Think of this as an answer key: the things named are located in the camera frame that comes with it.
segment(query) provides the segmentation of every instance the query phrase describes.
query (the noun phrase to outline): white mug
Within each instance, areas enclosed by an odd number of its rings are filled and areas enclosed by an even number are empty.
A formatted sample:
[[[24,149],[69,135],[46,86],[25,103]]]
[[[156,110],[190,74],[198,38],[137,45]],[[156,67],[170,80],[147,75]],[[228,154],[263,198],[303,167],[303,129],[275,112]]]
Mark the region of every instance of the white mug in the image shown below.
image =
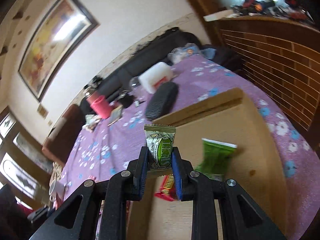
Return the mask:
[[[64,185],[57,181],[56,179],[54,179],[51,182],[50,188],[49,188],[49,199],[51,202],[54,202],[56,199],[56,195],[58,194],[59,198],[63,200],[64,197]]]

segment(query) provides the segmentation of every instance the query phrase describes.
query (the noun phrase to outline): white small bottle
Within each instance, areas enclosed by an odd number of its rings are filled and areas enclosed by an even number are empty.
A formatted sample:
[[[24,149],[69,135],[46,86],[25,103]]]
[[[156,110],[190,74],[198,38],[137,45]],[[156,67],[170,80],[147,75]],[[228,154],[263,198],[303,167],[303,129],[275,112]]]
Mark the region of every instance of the white small bottle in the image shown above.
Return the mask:
[[[139,81],[148,93],[154,94],[161,84],[170,81],[172,77],[173,72],[170,66],[164,62],[158,62],[139,76]]]

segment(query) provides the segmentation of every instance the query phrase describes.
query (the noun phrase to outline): green snack wrapper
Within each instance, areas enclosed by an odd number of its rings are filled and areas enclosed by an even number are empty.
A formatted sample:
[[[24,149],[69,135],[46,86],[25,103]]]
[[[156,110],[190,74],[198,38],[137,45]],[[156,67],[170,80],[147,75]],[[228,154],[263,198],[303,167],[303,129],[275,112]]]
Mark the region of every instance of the green snack wrapper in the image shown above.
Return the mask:
[[[171,152],[176,128],[161,124],[145,124],[147,146],[154,163],[152,169],[171,168]]]
[[[205,138],[202,138],[202,142],[204,159],[195,170],[203,173],[209,179],[224,181],[231,154],[236,150],[237,145]]]

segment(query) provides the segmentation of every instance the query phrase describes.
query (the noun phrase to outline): cardboard box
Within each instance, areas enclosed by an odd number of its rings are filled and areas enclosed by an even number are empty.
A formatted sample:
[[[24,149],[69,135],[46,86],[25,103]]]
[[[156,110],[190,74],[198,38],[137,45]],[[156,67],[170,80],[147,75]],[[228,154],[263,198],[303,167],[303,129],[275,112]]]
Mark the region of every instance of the cardboard box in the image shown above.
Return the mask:
[[[286,182],[280,157],[263,118],[241,89],[228,90],[154,123],[177,128],[174,146],[193,167],[203,158],[201,138],[236,144],[238,148],[226,179],[235,179],[285,234]],[[166,203],[153,197],[156,183],[162,179],[157,177],[164,174],[172,173],[170,170],[148,172],[144,197],[132,205],[128,239],[190,238],[192,202]]]

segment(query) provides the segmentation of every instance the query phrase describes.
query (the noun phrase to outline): picture frame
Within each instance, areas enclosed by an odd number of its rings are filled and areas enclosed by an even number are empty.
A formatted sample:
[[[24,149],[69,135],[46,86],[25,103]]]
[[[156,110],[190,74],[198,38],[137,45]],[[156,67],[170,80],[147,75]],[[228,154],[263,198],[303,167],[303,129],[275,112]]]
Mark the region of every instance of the picture frame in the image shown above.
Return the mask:
[[[79,0],[57,0],[24,52],[19,75],[41,102],[55,75],[98,22]]]

